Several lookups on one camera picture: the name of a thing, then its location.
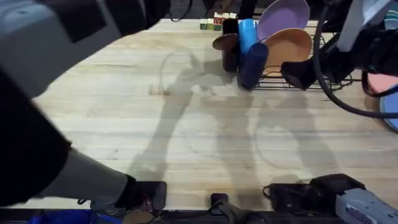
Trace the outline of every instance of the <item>small box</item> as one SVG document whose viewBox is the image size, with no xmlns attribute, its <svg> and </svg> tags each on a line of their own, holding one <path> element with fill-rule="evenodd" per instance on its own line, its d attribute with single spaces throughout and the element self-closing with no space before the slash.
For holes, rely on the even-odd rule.
<svg viewBox="0 0 398 224">
<path fill-rule="evenodd" d="M 229 14 L 229 18 L 230 18 L 230 19 L 236 19 L 237 16 L 238 16 L 238 15 L 237 15 L 236 13 L 230 13 L 230 14 Z"/>
<path fill-rule="evenodd" d="M 222 19 L 221 19 L 221 23 L 222 22 L 224 22 L 224 20 L 226 20 L 226 19 L 228 19 L 229 18 L 229 13 L 223 13 L 223 15 L 222 15 Z"/>
<path fill-rule="evenodd" d="M 207 19 L 207 29 L 209 30 L 214 29 L 214 19 Z"/>
<path fill-rule="evenodd" d="M 207 29 L 207 19 L 200 19 L 200 29 L 201 30 Z"/>
<path fill-rule="evenodd" d="M 214 30 L 215 31 L 220 31 L 221 30 L 221 24 L 214 24 Z"/>
<path fill-rule="evenodd" d="M 223 15 L 214 13 L 214 24 L 221 24 L 223 22 Z"/>
</svg>

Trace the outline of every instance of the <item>dark cup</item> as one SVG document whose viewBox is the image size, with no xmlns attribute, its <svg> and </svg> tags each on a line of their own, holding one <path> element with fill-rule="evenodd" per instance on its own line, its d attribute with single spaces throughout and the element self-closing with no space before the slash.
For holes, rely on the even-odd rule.
<svg viewBox="0 0 398 224">
<path fill-rule="evenodd" d="M 239 82 L 247 90 L 253 89 L 264 71 L 268 58 L 268 47 L 262 43 L 254 44 L 247 55 L 244 63 L 239 69 Z"/>
<path fill-rule="evenodd" d="M 226 19 L 223 22 L 223 34 L 238 34 L 239 27 L 237 19 Z M 230 52 L 223 50 L 223 68 L 227 72 L 236 72 L 239 63 L 240 47 L 236 44 Z"/>
</svg>

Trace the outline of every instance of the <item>brown bowl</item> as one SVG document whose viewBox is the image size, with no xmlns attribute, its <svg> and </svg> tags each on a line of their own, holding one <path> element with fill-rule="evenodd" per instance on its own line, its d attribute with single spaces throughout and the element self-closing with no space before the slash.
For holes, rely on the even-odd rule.
<svg viewBox="0 0 398 224">
<path fill-rule="evenodd" d="M 298 28 L 281 30 L 266 39 L 264 44 L 269 49 L 264 74 L 278 72 L 283 62 L 302 62 L 308 59 L 312 49 L 310 34 Z"/>
</svg>

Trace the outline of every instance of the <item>cup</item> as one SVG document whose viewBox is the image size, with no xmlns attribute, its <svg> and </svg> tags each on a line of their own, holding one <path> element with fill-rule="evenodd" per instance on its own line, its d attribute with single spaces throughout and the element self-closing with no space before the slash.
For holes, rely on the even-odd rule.
<svg viewBox="0 0 398 224">
<path fill-rule="evenodd" d="M 239 82 L 247 90 L 253 89 L 261 78 L 268 58 L 268 47 L 262 43 L 255 43 L 244 57 L 244 63 L 239 69 Z"/>
<path fill-rule="evenodd" d="M 241 53 L 246 55 L 253 44 L 257 43 L 257 23 L 253 19 L 245 19 L 239 23 L 239 40 Z"/>
<path fill-rule="evenodd" d="M 226 19 L 223 22 L 223 34 L 238 34 L 238 20 L 237 19 Z M 239 43 L 236 44 L 234 49 L 230 52 L 223 50 L 223 68 L 227 72 L 236 72 L 239 63 L 240 47 Z"/>
</svg>

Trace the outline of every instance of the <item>butcher block countertop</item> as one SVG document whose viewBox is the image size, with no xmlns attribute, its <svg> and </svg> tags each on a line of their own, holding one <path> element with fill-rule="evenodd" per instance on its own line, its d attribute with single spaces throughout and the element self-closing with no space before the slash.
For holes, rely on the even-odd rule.
<svg viewBox="0 0 398 224">
<path fill-rule="evenodd" d="M 211 193 L 225 192 L 242 208 L 270 210 L 263 186 L 335 173 L 398 207 L 396 134 L 322 91 L 239 90 L 211 46 L 220 33 L 164 20 L 79 63 L 34 101 L 80 152 L 166 181 L 166 209 L 208 208 Z M 360 84 L 336 94 L 366 108 Z M 88 206 L 47 198 L 15 207 Z"/>
</svg>

